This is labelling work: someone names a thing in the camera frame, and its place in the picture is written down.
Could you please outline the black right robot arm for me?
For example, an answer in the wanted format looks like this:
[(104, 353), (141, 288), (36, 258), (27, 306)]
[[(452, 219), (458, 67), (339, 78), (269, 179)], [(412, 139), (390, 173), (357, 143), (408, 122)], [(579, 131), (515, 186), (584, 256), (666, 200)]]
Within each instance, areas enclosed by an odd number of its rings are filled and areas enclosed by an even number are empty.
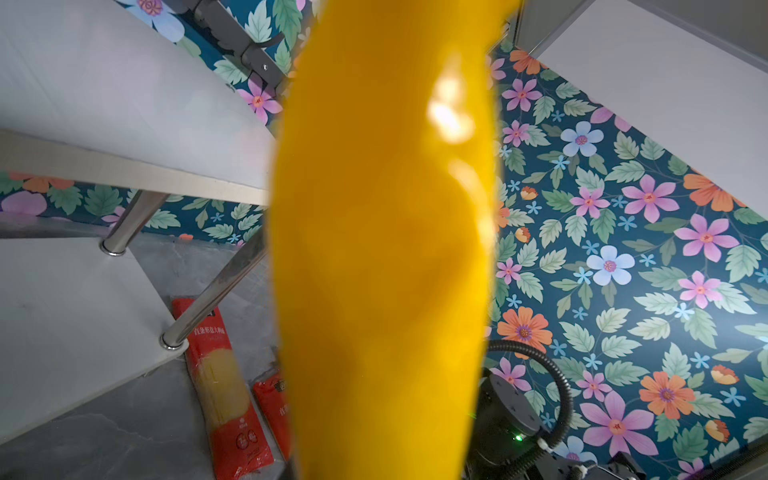
[(563, 405), (553, 427), (544, 426), (523, 393), (501, 376), (483, 370), (464, 479), (645, 479), (625, 453), (606, 465), (571, 460), (555, 448), (564, 442), (574, 414), (570, 383), (556, 363), (536, 348), (510, 340), (491, 340), (489, 352), (519, 353), (543, 367), (554, 380)]

